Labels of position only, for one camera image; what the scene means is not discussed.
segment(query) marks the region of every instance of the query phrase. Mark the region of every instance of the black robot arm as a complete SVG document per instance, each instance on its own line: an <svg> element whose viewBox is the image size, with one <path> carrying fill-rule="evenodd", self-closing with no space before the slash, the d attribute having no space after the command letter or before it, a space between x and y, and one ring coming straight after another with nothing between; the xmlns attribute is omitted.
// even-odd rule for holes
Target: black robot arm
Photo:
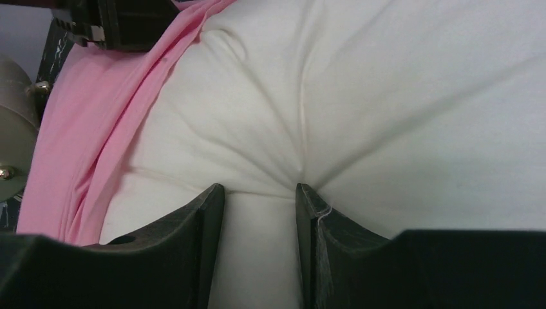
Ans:
<svg viewBox="0 0 546 309"><path fill-rule="evenodd" d="M104 50L147 52L179 13L171 0L0 0L52 10L70 40Z"/></svg>

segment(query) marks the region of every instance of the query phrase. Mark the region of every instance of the gray wall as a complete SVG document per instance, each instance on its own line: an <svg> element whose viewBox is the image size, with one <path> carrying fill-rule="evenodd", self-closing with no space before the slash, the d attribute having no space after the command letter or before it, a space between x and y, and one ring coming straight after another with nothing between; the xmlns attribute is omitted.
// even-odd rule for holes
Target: gray wall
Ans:
<svg viewBox="0 0 546 309"><path fill-rule="evenodd" d="M47 9L0 5L0 53L15 60L33 81L51 19Z"/></svg>

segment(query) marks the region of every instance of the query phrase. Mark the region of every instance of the pink fabric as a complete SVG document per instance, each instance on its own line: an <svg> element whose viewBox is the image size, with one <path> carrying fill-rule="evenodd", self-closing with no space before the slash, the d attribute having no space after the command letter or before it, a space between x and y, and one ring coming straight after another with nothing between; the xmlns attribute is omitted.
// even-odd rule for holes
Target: pink fabric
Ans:
<svg viewBox="0 0 546 309"><path fill-rule="evenodd" d="M72 49L40 128L18 233L99 241L122 157L169 70L207 18L233 2L178 4L182 11L146 54Z"/></svg>

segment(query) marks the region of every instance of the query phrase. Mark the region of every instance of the metal cylinder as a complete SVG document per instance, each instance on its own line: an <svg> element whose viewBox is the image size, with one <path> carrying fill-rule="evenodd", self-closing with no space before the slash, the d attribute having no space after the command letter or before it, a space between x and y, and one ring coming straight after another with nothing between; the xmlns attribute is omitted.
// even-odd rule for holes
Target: metal cylinder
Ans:
<svg viewBox="0 0 546 309"><path fill-rule="evenodd" d="M26 183L38 135L35 86L14 61L0 54L0 201Z"/></svg>

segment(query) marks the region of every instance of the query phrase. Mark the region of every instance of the white cloth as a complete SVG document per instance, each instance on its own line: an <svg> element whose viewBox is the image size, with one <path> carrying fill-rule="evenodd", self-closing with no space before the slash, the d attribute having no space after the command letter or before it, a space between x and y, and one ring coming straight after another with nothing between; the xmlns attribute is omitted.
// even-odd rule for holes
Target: white cloth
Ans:
<svg viewBox="0 0 546 309"><path fill-rule="evenodd" d="M151 110L101 242L218 182L209 308L302 303L294 191L363 227L545 229L546 1L239 0Z"/></svg>

